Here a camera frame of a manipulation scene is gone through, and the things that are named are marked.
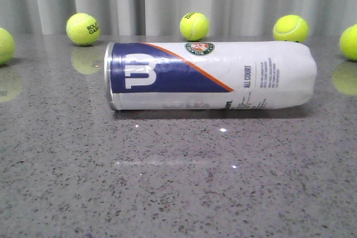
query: can lid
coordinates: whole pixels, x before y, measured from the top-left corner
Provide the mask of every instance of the can lid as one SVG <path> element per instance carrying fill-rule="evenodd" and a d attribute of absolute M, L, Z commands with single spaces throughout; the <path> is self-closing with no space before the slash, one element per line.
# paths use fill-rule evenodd
<path fill-rule="evenodd" d="M 112 61 L 113 61 L 113 47 L 114 47 L 114 42 L 110 42 L 107 45 L 107 49 L 105 51 L 105 56 L 104 56 L 104 80 L 105 80 L 105 97 L 108 100 L 109 107 L 112 110 L 116 110 L 114 106 L 114 101 L 113 101 L 113 92 L 112 92 L 112 87 L 110 84 L 110 73 L 111 73 L 111 66 L 112 66 Z"/>

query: gray speckled countertop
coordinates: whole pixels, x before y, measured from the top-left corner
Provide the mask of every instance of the gray speckled countertop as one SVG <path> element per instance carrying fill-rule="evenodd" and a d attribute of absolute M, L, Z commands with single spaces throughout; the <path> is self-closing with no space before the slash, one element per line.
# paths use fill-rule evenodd
<path fill-rule="evenodd" d="M 0 237 L 357 237 L 357 62 L 338 37 L 306 42 L 318 75 L 305 105 L 121 113 L 104 97 L 107 42 L 178 39 L 14 38 Z"/>

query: roland garros logo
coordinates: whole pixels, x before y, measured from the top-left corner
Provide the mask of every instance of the roland garros logo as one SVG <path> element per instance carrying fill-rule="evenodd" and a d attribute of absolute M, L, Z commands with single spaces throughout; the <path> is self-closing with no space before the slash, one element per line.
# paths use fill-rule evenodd
<path fill-rule="evenodd" d="M 214 50 L 214 45 L 207 42 L 194 42 L 186 43 L 185 48 L 193 55 L 202 56 L 211 53 Z"/>

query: orange stripe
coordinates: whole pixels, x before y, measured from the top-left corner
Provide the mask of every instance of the orange stripe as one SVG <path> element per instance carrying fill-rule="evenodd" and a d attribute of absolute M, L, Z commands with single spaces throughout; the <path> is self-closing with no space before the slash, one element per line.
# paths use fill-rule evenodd
<path fill-rule="evenodd" d="M 205 70 L 199 68 L 197 65 L 195 65 L 193 62 L 191 61 L 188 61 L 186 60 L 185 58 L 181 57 L 180 55 L 170 51 L 170 50 L 167 50 L 163 47 L 159 47 L 159 46 L 156 46 L 156 45 L 153 45 L 151 43 L 144 43 L 143 44 L 145 45 L 149 45 L 149 46 L 152 46 L 152 47 L 155 47 L 159 50 L 162 50 L 168 54 L 171 54 L 172 56 L 176 57 L 176 58 L 179 58 L 180 60 L 184 61 L 186 64 L 190 65 L 193 69 L 195 69 L 196 71 L 200 72 L 201 74 L 203 74 L 204 76 L 206 76 L 208 79 L 214 81 L 216 84 L 220 85 L 222 88 L 228 90 L 228 91 L 233 91 L 234 89 L 232 89 L 231 87 L 227 86 L 225 83 L 219 81 L 217 78 L 215 78 L 214 76 L 210 75 L 208 72 L 206 72 Z"/>

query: granite surface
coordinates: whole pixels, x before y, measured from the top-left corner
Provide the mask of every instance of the granite surface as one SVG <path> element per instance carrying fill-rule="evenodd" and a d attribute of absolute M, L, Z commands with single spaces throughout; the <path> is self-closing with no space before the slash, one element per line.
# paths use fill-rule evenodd
<path fill-rule="evenodd" d="M 306 42 L 307 104 L 121 113 L 104 94 L 107 42 L 179 39 L 14 38 L 0 67 L 0 237 L 357 237 L 357 62 L 338 37 Z"/>

